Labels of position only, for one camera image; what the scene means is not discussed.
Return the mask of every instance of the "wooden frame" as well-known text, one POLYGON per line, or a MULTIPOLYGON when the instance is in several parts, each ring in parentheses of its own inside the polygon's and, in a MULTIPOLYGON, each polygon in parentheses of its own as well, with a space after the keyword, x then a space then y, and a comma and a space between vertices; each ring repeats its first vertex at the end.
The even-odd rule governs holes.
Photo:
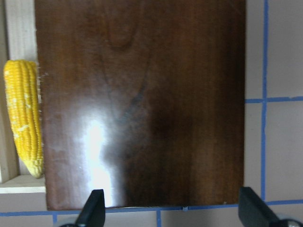
MULTIPOLYGON (((0 0, 0 71, 8 59, 36 61, 34 0, 0 0)), ((0 193, 45 192, 45 180, 18 162, 0 79, 0 193)))

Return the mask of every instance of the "yellow corn kernel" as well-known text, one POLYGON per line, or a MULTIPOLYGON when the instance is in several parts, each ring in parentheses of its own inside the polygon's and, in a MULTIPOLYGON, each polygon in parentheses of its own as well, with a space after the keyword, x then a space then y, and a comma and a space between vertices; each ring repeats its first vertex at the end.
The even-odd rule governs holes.
POLYGON ((32 176, 43 173, 36 64, 7 61, 4 66, 6 101, 17 153, 32 176))

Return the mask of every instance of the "dark wooden board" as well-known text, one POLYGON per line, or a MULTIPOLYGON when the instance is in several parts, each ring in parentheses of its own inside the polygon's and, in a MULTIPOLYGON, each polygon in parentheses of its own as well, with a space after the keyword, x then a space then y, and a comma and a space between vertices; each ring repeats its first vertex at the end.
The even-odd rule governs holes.
POLYGON ((47 204, 236 203, 244 0, 36 0, 47 204))

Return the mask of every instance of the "grid line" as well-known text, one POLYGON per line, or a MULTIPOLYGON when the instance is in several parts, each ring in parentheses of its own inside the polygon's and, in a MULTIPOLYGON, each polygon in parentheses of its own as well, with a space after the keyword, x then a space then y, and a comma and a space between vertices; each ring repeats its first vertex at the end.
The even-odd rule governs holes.
POLYGON ((266 115, 267 115, 267 44, 268 44, 268 0, 264 0, 263 25, 263 75, 261 116, 261 199, 266 200, 266 115))
MULTIPOLYGON (((267 201, 267 205, 293 205, 302 204, 303 200, 281 200, 281 201, 267 201)), ((189 206, 188 210, 213 210, 213 209, 226 209, 236 208, 237 204, 227 205, 208 205, 208 206, 189 206)), ((183 210, 183 207, 142 207, 142 208, 117 208, 106 209, 106 213, 124 213, 124 212, 144 212, 144 211, 174 211, 183 210)), ((62 211, 16 211, 16 212, 0 212, 0 217, 15 217, 15 216, 46 216, 46 215, 70 215, 80 214, 79 210, 62 210, 62 211)))
POLYGON ((53 214, 53 224, 57 223, 58 218, 57 218, 57 214, 53 214))
POLYGON ((157 227, 162 227, 161 210, 157 210, 157 227))
POLYGON ((245 99, 246 104, 252 103, 276 103, 276 102, 298 102, 303 101, 303 96, 296 96, 296 97, 268 97, 266 99, 263 98, 247 98, 245 99))

